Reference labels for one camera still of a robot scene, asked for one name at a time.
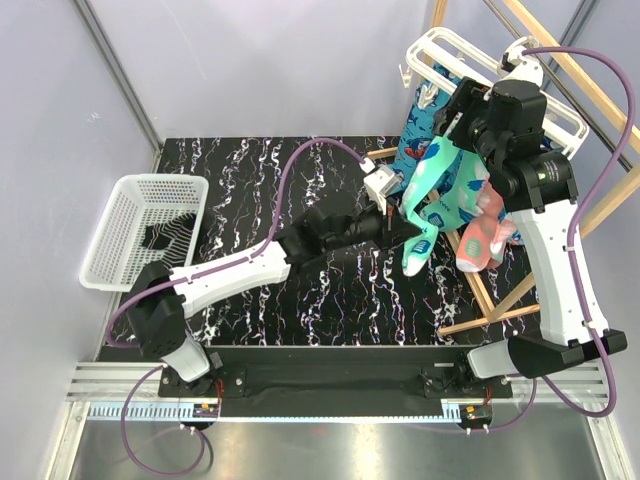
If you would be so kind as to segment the black striped sock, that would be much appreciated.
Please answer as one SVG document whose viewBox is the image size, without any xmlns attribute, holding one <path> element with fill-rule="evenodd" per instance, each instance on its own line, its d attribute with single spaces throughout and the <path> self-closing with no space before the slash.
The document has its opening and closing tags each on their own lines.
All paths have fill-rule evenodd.
<svg viewBox="0 0 640 480">
<path fill-rule="evenodd" d="M 187 259 L 194 231 L 196 215 L 187 213 L 161 224 L 163 231 L 172 238 L 171 244 L 163 252 L 162 262 L 167 268 L 183 266 Z"/>
<path fill-rule="evenodd" d="M 154 251 L 165 250 L 172 242 L 172 238 L 163 231 L 162 225 L 149 225 L 145 227 L 141 245 Z"/>
</svg>

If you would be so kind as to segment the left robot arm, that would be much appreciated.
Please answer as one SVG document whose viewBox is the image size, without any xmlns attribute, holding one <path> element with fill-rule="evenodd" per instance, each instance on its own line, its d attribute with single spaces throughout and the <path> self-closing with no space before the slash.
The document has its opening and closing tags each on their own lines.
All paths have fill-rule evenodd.
<svg viewBox="0 0 640 480">
<path fill-rule="evenodd" d="M 205 307 L 253 288 L 285 282 L 328 253 L 372 242 L 388 250 L 420 234 L 394 204 L 357 211 L 318 203 L 274 237 L 237 254 L 204 264 L 168 269 L 146 265 L 134 283 L 125 315 L 141 356 L 173 369 L 196 396 L 215 386 L 216 372 L 187 321 Z"/>
</svg>

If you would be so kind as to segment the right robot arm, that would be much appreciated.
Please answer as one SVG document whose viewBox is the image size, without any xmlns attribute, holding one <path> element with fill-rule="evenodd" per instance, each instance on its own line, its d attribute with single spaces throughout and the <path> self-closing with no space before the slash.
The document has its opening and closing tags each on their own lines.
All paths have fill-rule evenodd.
<svg viewBox="0 0 640 480">
<path fill-rule="evenodd" d="M 485 162 L 524 241 L 540 305 L 539 338 L 518 335 L 468 352 L 453 374 L 466 396 L 480 394 L 492 377 L 533 379 L 628 346 L 625 333 L 604 318 L 580 241 L 569 231 L 578 190 L 568 158 L 542 146 L 546 108 L 535 83 L 487 86 L 465 77 L 435 115 L 435 134 Z"/>
</svg>

